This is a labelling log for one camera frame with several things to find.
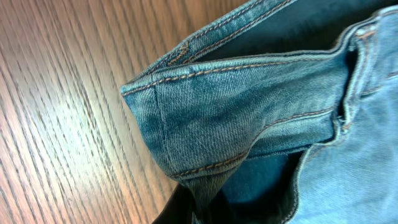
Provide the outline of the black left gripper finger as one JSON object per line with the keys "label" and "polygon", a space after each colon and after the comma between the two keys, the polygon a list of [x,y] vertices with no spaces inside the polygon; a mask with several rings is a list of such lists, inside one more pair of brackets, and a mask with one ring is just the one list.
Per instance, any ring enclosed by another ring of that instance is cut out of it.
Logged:
{"label": "black left gripper finger", "polygon": [[177,184],[169,201],[152,224],[192,224],[194,199],[188,188]]}

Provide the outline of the blue denim jeans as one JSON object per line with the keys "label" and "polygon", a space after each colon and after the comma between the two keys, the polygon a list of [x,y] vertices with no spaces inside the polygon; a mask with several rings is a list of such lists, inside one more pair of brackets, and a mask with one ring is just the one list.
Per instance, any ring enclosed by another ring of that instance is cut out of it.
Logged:
{"label": "blue denim jeans", "polygon": [[192,223],[397,222],[396,1],[249,1],[121,93]]}

